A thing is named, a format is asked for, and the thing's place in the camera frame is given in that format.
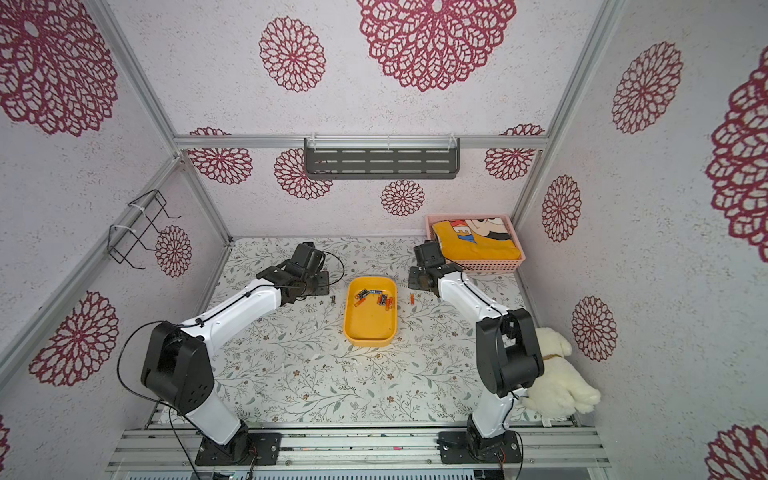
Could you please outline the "yellow plastic storage tray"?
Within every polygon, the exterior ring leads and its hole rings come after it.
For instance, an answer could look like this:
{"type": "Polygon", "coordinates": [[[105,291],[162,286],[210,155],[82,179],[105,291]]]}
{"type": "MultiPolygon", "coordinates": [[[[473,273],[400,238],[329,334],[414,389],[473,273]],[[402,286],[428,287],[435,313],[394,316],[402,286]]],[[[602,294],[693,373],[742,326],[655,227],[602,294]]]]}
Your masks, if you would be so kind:
{"type": "Polygon", "coordinates": [[[398,330],[397,286],[384,276],[363,276],[351,281],[344,310],[343,333],[356,347],[382,348],[388,346],[398,330]],[[360,306],[355,307],[356,294],[367,289],[369,294],[360,306]],[[387,303],[379,305],[381,294],[387,295],[387,303]]]}

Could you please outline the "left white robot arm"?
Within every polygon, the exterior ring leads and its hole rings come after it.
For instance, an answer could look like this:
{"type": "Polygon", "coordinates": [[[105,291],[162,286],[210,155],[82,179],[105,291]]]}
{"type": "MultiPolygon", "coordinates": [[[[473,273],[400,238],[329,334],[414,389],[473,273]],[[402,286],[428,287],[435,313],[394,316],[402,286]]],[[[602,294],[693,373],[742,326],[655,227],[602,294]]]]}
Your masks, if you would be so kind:
{"type": "Polygon", "coordinates": [[[159,323],[149,337],[140,381],[219,447],[239,452],[247,427],[215,392],[212,358],[251,324],[308,296],[326,295],[326,253],[300,243],[291,258],[256,275],[240,292],[181,323],[159,323]]]}

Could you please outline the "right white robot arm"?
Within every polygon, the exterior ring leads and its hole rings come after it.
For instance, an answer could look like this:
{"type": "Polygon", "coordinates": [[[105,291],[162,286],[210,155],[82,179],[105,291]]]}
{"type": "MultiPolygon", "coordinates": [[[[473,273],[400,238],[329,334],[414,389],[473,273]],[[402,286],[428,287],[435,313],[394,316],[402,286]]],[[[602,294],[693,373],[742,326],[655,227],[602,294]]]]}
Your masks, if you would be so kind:
{"type": "Polygon", "coordinates": [[[512,407],[545,372],[533,318],[481,292],[438,243],[417,245],[414,254],[409,285],[433,293],[474,323],[476,368],[486,392],[469,417],[464,444],[475,456],[499,449],[509,437],[504,422],[512,407]]]}

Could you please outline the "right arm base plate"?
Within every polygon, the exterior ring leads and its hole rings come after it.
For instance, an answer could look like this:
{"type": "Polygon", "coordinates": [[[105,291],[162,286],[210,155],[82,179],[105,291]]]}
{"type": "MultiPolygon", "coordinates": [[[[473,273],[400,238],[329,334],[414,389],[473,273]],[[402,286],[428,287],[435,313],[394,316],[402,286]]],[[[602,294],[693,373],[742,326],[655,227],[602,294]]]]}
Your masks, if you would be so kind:
{"type": "Polygon", "coordinates": [[[444,464],[520,463],[523,460],[521,443],[512,431],[492,438],[484,438],[474,430],[441,431],[436,442],[444,464]]]}

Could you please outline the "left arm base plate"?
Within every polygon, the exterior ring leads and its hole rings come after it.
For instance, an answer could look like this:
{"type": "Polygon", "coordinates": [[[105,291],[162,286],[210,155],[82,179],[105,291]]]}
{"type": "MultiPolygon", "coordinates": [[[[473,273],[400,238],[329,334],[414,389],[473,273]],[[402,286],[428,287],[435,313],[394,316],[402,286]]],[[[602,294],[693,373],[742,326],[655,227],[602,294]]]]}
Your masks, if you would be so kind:
{"type": "Polygon", "coordinates": [[[275,466],[283,436],[273,432],[251,432],[242,423],[233,438],[220,445],[203,437],[194,460],[196,466],[275,466]]]}

